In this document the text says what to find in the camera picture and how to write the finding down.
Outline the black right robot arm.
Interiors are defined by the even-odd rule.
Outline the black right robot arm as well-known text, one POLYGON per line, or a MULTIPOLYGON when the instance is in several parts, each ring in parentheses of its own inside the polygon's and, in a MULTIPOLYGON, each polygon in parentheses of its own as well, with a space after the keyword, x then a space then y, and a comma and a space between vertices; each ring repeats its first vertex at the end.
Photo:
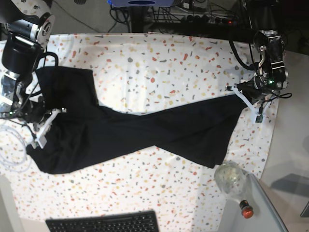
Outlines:
POLYGON ((61 112, 48 109, 42 91, 26 93, 41 59, 52 56, 54 67, 43 67, 44 80, 38 77, 37 85, 49 83, 58 67, 58 57, 47 52, 55 16, 51 13, 51 0, 2 0, 0 22, 8 31, 1 63, 6 69, 0 75, 0 117, 19 119, 36 126, 50 125, 61 112))

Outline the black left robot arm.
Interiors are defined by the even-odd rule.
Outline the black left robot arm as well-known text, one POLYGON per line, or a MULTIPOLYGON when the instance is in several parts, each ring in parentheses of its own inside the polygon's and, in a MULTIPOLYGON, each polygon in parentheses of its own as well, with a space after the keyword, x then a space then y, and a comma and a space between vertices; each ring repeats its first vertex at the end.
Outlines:
POLYGON ((285 44, 280 34, 281 3, 279 0, 242 0, 240 3, 247 12, 246 22, 256 31, 253 44, 260 54, 260 61, 246 65, 232 39, 229 44, 239 64, 255 72, 251 80, 236 85, 245 99, 255 104, 268 94, 278 97, 288 86, 288 72, 283 62, 285 44))

